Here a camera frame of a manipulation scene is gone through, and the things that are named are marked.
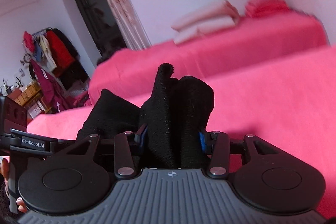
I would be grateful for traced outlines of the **left hand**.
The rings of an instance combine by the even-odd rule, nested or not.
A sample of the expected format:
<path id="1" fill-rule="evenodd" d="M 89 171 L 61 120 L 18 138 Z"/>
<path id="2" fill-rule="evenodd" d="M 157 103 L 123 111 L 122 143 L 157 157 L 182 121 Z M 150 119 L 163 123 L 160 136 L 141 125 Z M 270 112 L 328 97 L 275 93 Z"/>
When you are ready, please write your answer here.
<path id="1" fill-rule="evenodd" d="M 5 179 L 6 191 L 8 191 L 9 171 L 10 171 L 9 162 L 6 158 L 3 158 L 2 162 L 1 162 L 1 175 Z M 17 198 L 16 203 L 17 203 L 17 206 L 18 206 L 18 210 L 21 213 L 28 212 L 26 204 L 23 202 L 21 197 Z"/>

